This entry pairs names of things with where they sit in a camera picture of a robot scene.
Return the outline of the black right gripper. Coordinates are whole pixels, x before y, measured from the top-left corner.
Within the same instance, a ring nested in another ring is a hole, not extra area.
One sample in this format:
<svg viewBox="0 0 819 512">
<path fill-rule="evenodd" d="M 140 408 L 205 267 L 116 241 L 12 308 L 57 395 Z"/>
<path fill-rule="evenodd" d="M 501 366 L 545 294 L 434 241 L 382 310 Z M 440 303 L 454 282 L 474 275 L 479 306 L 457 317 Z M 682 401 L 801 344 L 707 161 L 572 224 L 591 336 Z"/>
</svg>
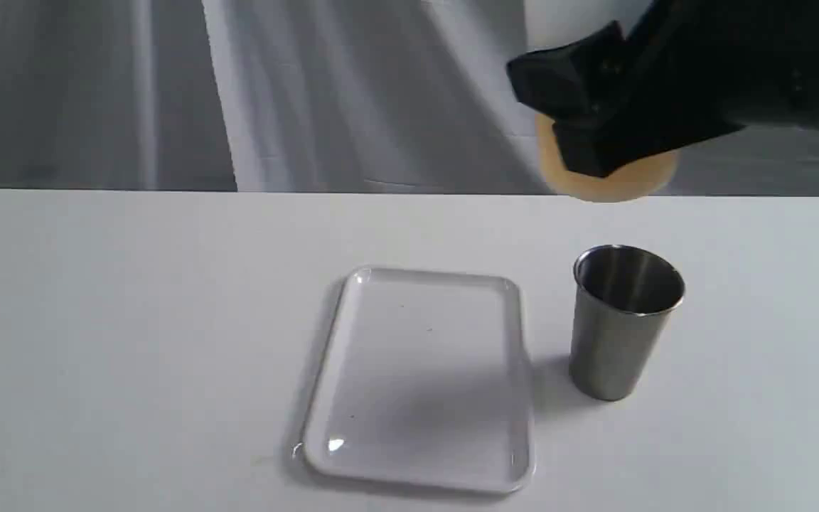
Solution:
<svg viewBox="0 0 819 512">
<path fill-rule="evenodd" d="M 611 22 L 506 72 L 588 177 L 747 127 L 819 131 L 819 1 L 651 1 L 627 36 Z"/>
</svg>

